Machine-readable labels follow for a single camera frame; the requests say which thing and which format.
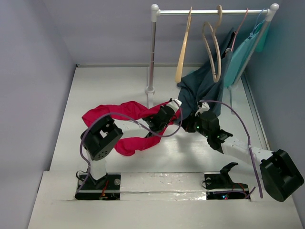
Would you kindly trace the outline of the red t shirt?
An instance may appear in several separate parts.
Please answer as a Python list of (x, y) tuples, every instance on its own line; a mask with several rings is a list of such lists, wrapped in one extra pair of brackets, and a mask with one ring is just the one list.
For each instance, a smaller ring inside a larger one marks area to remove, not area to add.
[[(129, 101), (122, 103), (120, 105), (115, 104), (106, 104), (99, 105), (89, 111), (87, 111), (81, 118), (87, 127), (91, 126), (91, 124), (102, 115), (116, 112), (120, 114), (124, 114), (128, 117), (131, 117), (135, 120), (140, 120), (146, 118), (150, 115), (156, 114), (161, 106), (167, 105), (168, 102), (161, 103), (153, 108), (148, 109), (142, 104), (136, 101)], [(150, 147), (157, 145), (161, 138), (159, 136), (152, 135), (149, 138), (145, 137), (127, 137), (126, 133), (123, 133), (122, 138), (115, 146), (115, 150), (123, 156), (132, 156), (135, 154), (135, 151), (140, 150), (143, 151)]]

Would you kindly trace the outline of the beige wooden hanger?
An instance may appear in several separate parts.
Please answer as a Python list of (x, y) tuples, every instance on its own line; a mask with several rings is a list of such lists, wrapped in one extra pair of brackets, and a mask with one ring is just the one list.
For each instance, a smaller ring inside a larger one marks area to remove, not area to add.
[[(203, 23), (203, 28), (202, 28), (203, 41), (204, 41), (205, 48), (206, 48), (206, 51), (207, 51), (207, 54), (208, 54), (208, 57), (209, 57), (212, 77), (213, 77), (213, 81), (215, 83), (219, 82), (219, 80), (221, 78), (221, 72), (222, 72), (221, 50), (220, 50), (220, 47), (219, 47), (218, 39), (216, 37), (217, 29), (221, 25), (222, 18), (223, 18), (222, 5), (217, 6), (217, 14), (218, 14), (219, 18), (218, 18), (218, 21), (216, 22), (216, 24), (214, 26), (212, 26), (210, 22), (205, 21)], [(209, 42), (208, 42), (208, 40), (206, 38), (206, 35), (205, 35), (206, 30), (209, 30), (211, 38), (213, 40), (215, 54), (216, 54), (216, 59), (215, 60), (214, 60)]]
[(184, 39), (183, 39), (183, 44), (177, 64), (177, 69), (176, 69), (176, 74), (175, 74), (175, 82), (179, 83), (182, 78), (182, 73), (183, 73), (183, 63), (184, 63), (184, 58), (185, 58), (185, 51), (186, 51), (186, 45), (187, 45), (187, 40), (188, 40), (188, 34), (190, 30), (190, 24), (191, 24), (191, 14), (192, 14), (192, 7), (189, 10), (188, 13), (188, 18), (187, 18), (187, 24), (186, 24), (186, 30), (184, 34)]

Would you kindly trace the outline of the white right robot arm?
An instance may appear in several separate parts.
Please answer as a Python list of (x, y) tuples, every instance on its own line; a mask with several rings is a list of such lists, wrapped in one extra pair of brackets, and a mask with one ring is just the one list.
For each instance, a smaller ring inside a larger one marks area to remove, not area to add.
[(182, 127), (186, 132), (198, 132), (206, 137), (213, 150), (235, 157), (253, 167), (259, 164), (265, 191), (279, 202), (285, 201), (305, 182), (286, 151), (263, 150), (239, 140), (221, 129), (218, 117), (211, 111), (190, 115), (182, 121)]

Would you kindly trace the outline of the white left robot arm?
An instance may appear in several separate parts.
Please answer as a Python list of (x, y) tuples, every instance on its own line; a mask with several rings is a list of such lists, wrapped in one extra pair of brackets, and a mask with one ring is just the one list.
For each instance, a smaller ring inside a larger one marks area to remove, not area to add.
[(106, 156), (115, 149), (123, 156), (132, 156), (158, 144), (166, 128), (181, 115), (182, 103), (170, 100), (153, 108), (146, 108), (135, 101), (121, 105), (100, 105), (89, 110), (82, 119), (87, 125), (81, 135), (80, 150), (88, 164), (82, 185), (90, 183), (101, 188), (107, 180)]

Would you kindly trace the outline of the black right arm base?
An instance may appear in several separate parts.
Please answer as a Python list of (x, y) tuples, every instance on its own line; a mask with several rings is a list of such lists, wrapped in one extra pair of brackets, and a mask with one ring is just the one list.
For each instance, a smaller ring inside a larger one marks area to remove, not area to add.
[(207, 200), (251, 200), (251, 194), (255, 187), (242, 182), (234, 182), (230, 176), (230, 171), (238, 166), (237, 162), (230, 162), (218, 172), (208, 172), (203, 176), (201, 186), (206, 190)]

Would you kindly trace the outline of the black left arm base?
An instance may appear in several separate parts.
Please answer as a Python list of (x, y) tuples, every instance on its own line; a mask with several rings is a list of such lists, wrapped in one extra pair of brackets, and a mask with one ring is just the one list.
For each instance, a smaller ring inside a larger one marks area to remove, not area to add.
[(120, 200), (120, 173), (108, 173), (98, 181), (89, 177), (86, 181), (87, 172), (77, 171), (78, 179), (75, 199), (77, 200)]

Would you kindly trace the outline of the dark teal t shirt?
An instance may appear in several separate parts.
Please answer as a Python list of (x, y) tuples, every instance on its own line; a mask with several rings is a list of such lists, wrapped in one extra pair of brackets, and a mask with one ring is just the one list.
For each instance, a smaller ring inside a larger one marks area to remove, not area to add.
[(197, 103), (201, 100), (222, 101), (224, 91), (224, 77), (227, 73), (233, 53), (230, 48), (235, 37), (235, 29), (226, 35), (220, 44), (221, 51), (221, 78), (218, 82), (213, 81), (210, 62), (207, 61), (196, 71), (184, 76), (177, 84), (180, 88), (178, 99), (182, 102), (183, 119), (196, 113)]

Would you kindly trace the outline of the turquoise t shirt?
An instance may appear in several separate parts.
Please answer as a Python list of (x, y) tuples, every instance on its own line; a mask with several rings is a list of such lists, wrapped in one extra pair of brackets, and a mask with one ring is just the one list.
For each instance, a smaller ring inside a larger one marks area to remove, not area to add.
[(257, 24), (250, 35), (237, 48), (234, 48), (230, 65), (224, 77), (224, 87), (229, 87), (234, 83), (258, 38), (263, 24), (264, 21)]

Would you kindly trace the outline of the pink hanger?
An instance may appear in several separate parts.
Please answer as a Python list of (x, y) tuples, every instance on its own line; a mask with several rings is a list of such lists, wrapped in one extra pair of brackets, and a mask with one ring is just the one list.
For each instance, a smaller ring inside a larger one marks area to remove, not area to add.
[(243, 18), (243, 20), (241, 21), (241, 23), (240, 23), (240, 25), (239, 25), (239, 27), (238, 27), (236, 33), (235, 33), (235, 36), (234, 36), (234, 39), (233, 39), (233, 42), (232, 42), (232, 46), (231, 46), (231, 52), (234, 52), (234, 46), (235, 46), (236, 38), (237, 38), (237, 36), (238, 36), (238, 34), (239, 34), (239, 31), (240, 31), (240, 29), (241, 29), (241, 27), (242, 27), (242, 25), (243, 25), (243, 23), (244, 23), (244, 21), (245, 21), (247, 15), (248, 15), (248, 11), (249, 11), (249, 8), (246, 8), (246, 13), (245, 13), (245, 15), (244, 15), (244, 18)]

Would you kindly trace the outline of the white clothes rack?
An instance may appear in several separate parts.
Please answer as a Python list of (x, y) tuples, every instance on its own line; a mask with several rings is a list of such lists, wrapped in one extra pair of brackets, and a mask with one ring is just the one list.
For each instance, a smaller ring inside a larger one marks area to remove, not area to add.
[[(233, 91), (236, 90), (238, 86), (238, 82), (244, 73), (246, 66), (248, 65), (259, 41), (264, 35), (266, 28), (272, 21), (273, 17), (275, 16), (276, 12), (279, 10), (280, 6), (277, 3), (272, 4), (268, 9), (265, 10), (249, 10), (248, 15), (265, 15), (264, 24), (259, 32), (258, 38), (254, 43), (254, 46), (251, 49), (251, 52), (246, 59), (245, 63), (242, 66), (237, 78), (235, 79), (234, 83), (228, 87), (229, 95), (230, 95), (230, 105), (234, 104), (233, 100)], [(154, 56), (155, 56), (155, 38), (156, 38), (156, 25), (157, 25), (157, 18), (162, 15), (172, 16), (172, 15), (187, 15), (188, 16), (189, 10), (160, 10), (157, 4), (153, 4), (151, 6), (151, 53), (150, 53), (150, 64), (148, 67), (147, 72), (147, 87), (145, 89), (145, 93), (147, 95), (147, 107), (153, 107), (153, 95), (155, 93), (155, 88), (153, 86), (153, 77), (154, 77)], [(245, 15), (246, 10), (223, 10), (224, 15)], [(202, 15), (218, 15), (217, 9), (216, 10), (192, 10), (191, 16), (202, 16)]]

